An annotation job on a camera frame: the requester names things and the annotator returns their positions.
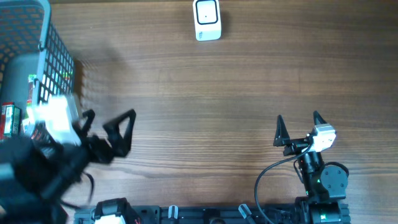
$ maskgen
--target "wooden tabletop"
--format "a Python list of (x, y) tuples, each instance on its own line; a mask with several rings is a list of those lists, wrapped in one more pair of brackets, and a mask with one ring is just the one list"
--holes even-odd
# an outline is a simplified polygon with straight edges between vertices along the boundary
[[(338, 133), (323, 159), (350, 170), (352, 222), (396, 223), (397, 12), (392, 1), (221, 1), (221, 39), (198, 42), (191, 1), (54, 4), (93, 133), (137, 111), (128, 157), (87, 169), (91, 204), (253, 204), (260, 171), (284, 159), (277, 115), (301, 138), (318, 110)], [(84, 203), (89, 186), (65, 200)], [(304, 195), (292, 163), (259, 186), (262, 203)]]

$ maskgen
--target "plastic basket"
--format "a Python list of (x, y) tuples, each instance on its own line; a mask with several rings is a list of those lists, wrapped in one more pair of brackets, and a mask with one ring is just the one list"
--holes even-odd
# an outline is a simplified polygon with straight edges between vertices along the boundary
[(25, 111), (28, 76), (37, 75), (32, 104), (71, 93), (75, 65), (51, 21), (47, 0), (0, 0), (0, 102)]

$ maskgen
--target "basket bottom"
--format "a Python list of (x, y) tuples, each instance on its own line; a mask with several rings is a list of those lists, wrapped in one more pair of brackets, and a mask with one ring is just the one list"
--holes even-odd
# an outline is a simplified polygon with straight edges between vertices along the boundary
[(1, 87), (0, 103), (14, 102), (21, 109), (21, 118), (26, 113), (28, 99), (28, 76), (36, 74), (39, 53), (18, 55), (7, 64)]

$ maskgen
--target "white box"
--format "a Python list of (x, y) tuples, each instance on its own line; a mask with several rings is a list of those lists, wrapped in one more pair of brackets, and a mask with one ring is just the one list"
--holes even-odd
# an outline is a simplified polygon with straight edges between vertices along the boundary
[(197, 40), (219, 39), (221, 37), (221, 16), (218, 0), (194, 0), (192, 6)]

